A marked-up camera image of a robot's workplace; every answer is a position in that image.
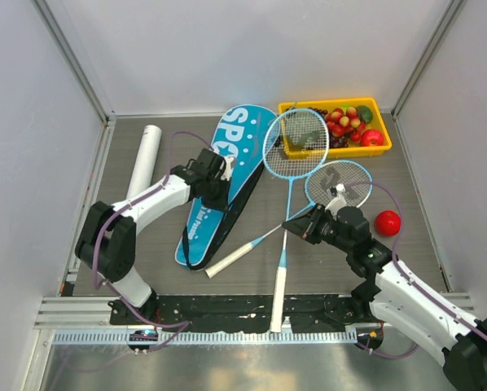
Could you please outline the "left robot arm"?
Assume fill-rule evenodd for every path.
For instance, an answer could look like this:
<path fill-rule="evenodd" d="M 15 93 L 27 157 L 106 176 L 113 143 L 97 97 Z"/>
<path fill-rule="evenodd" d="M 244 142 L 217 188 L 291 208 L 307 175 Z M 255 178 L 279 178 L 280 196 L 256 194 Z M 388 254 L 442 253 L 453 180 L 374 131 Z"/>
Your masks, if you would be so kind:
<path fill-rule="evenodd" d="M 129 315 L 141 324 L 157 312 L 151 287 L 136 271 L 137 236 L 168 211 L 200 199 L 209 209 L 225 212 L 235 158 L 204 148 L 186 165 L 173 167 L 157 184 L 115 204 L 90 207 L 75 247 L 76 257 L 109 283 L 129 303 Z"/>

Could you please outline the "blue racket bag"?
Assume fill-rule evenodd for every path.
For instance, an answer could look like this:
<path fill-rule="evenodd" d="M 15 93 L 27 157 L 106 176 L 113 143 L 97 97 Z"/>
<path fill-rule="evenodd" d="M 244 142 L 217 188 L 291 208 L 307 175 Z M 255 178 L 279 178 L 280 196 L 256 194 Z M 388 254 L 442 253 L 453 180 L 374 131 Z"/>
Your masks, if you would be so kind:
<path fill-rule="evenodd" d="M 192 201 L 174 254 L 180 266 L 202 270 L 225 241 L 265 168 L 263 142 L 276 118 L 268 108 L 244 104 L 229 109 L 218 122 L 211 147 L 233 160 L 230 184 L 215 202 Z"/>

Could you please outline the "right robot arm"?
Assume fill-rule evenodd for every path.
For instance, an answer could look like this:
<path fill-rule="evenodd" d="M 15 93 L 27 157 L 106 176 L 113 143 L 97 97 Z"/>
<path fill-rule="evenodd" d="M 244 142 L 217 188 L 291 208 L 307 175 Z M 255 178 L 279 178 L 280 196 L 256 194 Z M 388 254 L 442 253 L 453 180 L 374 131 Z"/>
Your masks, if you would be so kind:
<path fill-rule="evenodd" d="M 364 280 L 352 291 L 357 319 L 375 317 L 394 326 L 436 359 L 457 390 L 487 390 L 487 318 L 430 288 L 372 237 L 360 209 L 346 206 L 331 214 L 318 204 L 282 226 L 305 242 L 325 242 L 345 253 L 351 270 Z"/>

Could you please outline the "white shuttlecock tube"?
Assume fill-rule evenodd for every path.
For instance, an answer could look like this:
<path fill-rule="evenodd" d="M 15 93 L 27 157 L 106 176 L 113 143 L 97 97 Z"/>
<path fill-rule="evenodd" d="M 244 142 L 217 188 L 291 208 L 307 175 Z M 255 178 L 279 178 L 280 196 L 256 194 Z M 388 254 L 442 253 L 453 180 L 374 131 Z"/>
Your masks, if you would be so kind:
<path fill-rule="evenodd" d="M 129 181 L 127 199 L 135 197 L 151 185 L 161 136 L 162 130 L 158 126 L 147 125 L 144 128 Z"/>

